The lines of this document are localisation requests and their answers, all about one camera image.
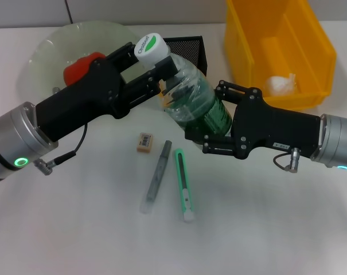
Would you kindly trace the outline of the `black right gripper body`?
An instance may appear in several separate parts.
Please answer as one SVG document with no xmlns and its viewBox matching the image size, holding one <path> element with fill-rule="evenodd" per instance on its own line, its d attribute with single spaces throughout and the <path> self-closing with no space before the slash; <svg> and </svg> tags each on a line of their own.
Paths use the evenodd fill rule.
<svg viewBox="0 0 347 275">
<path fill-rule="evenodd" d="M 297 148 L 301 156 L 311 157 L 319 142 L 319 116 L 272 107 L 258 88 L 239 90 L 244 94 L 236 99 L 232 124 L 236 158 L 246 159 L 258 147 L 283 152 Z"/>
</svg>

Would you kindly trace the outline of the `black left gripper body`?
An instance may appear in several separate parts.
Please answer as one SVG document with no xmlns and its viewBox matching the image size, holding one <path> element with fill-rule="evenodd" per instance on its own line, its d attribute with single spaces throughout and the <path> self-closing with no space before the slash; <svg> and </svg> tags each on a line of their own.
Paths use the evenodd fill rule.
<svg viewBox="0 0 347 275">
<path fill-rule="evenodd" d="M 38 128 L 56 142 L 103 115 L 115 117 L 121 76 L 101 53 L 78 59 L 63 71 L 66 87 L 36 105 Z"/>
</svg>

